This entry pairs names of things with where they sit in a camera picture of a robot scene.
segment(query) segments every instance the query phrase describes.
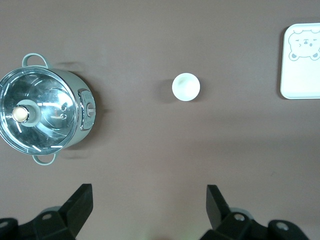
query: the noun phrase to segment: bear face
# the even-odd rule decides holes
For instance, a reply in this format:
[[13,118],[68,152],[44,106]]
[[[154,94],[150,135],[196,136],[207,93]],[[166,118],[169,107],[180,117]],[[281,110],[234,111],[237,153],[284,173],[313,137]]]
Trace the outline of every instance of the bear face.
[[289,58],[292,61],[308,57],[315,61],[320,58],[320,32],[312,30],[294,32],[289,37],[289,44],[291,47]]

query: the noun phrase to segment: pot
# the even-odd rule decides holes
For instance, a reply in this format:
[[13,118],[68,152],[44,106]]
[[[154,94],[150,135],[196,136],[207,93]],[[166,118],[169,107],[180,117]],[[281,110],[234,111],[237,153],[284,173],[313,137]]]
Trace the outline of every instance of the pot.
[[[38,56],[44,65],[28,65]],[[52,68],[40,54],[29,53],[22,67],[0,81],[0,134],[14,149],[32,155],[40,165],[90,132],[96,104],[89,87],[69,71]],[[39,156],[51,155],[50,162]]]

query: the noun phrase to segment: white cup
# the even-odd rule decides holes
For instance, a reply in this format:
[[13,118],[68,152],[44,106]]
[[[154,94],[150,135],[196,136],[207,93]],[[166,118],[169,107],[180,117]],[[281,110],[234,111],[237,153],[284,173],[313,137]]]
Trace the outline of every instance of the white cup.
[[195,75],[182,73],[173,80],[172,91],[177,99],[191,101],[200,92],[200,82]]

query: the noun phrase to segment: glass lid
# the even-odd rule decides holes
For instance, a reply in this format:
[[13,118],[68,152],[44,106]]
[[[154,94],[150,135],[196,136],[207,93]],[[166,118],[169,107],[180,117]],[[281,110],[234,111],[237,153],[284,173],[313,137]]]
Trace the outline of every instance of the glass lid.
[[77,103],[68,85],[42,67],[21,67],[0,81],[0,134],[31,155],[58,152],[73,137]]

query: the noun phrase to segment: lid knob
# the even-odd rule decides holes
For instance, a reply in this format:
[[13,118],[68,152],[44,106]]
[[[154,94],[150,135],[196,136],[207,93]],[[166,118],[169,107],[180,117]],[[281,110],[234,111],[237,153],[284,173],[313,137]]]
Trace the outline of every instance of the lid knob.
[[24,106],[16,106],[12,111],[12,117],[18,123],[26,122],[29,116],[29,111]]

